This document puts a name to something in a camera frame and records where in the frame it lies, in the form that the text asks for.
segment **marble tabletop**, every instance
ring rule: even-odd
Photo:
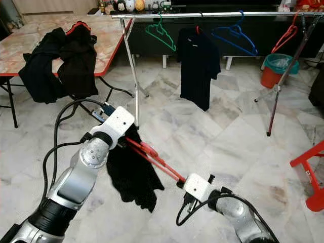
[[[104,75],[123,40],[119,21],[112,20],[110,15],[62,16],[55,19],[45,18],[42,22],[24,25],[0,42],[0,76],[18,76],[19,70],[26,63],[23,53],[31,53],[46,33],[58,27],[68,31],[78,20],[87,23],[91,28],[91,34],[98,38],[95,44],[97,60],[94,73],[95,76]],[[61,59],[53,60],[54,74],[62,63]]]

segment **black clothing pile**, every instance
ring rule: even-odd
[[[24,54],[26,65],[19,76],[33,100],[48,104],[66,95],[85,98],[98,94],[96,41],[87,24],[78,21],[67,34],[62,28],[47,33],[31,54]],[[60,79],[52,73],[52,60],[59,57],[64,61],[58,70]]]
[[[210,83],[221,71],[218,48],[196,28],[179,32],[178,61],[181,61],[181,95],[199,108],[209,109]]]
[[[134,124],[127,130],[125,136],[137,143],[141,142]],[[135,200],[141,209],[153,212],[156,205],[154,190],[164,190],[164,187],[150,162],[129,146],[125,148],[116,146],[109,152],[107,170],[113,186],[124,202]]]

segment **red stool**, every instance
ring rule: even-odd
[[[324,140],[290,162],[290,165],[292,167],[295,167],[299,163],[303,165],[309,182],[311,183],[314,190],[314,195],[306,200],[306,205],[309,209],[315,212],[324,209],[324,188],[320,189],[314,172],[307,160],[313,156],[324,157],[324,154],[320,153],[322,150],[324,150]]]

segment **green hanger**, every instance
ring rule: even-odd
[[[145,28],[145,32],[148,33],[149,35],[157,38],[160,42],[162,42],[163,44],[165,44],[167,47],[169,47],[171,50],[173,50],[174,52],[177,50],[176,45],[174,44],[173,39],[171,38],[171,36],[167,33],[167,31],[163,28],[162,26],[162,16],[161,13],[159,13],[160,15],[160,21],[158,24],[150,24]],[[166,43],[164,40],[162,40],[159,36],[155,35],[154,33],[157,32],[162,36],[166,36],[169,38],[169,40],[171,41],[171,44]]]

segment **table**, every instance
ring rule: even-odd
[[[10,106],[0,106],[11,108],[13,113],[14,125],[17,128],[14,104],[12,100],[10,78],[19,76],[18,72],[25,66],[23,53],[31,53],[37,44],[42,40],[46,33],[53,29],[62,27],[66,32],[78,20],[88,24],[91,28],[91,34],[97,36],[95,50],[97,52],[94,75],[110,87],[110,92],[106,98],[108,101],[112,90],[118,90],[127,93],[133,97],[130,92],[119,89],[108,84],[102,76],[106,74],[111,62],[123,41],[123,32],[120,29],[119,21],[112,20],[109,15],[104,16],[62,16],[59,18],[45,18],[42,22],[31,22],[18,29],[16,32],[0,42],[0,85],[7,83],[7,89],[10,98]],[[62,65],[61,59],[53,60],[52,72],[57,76],[57,71]]]

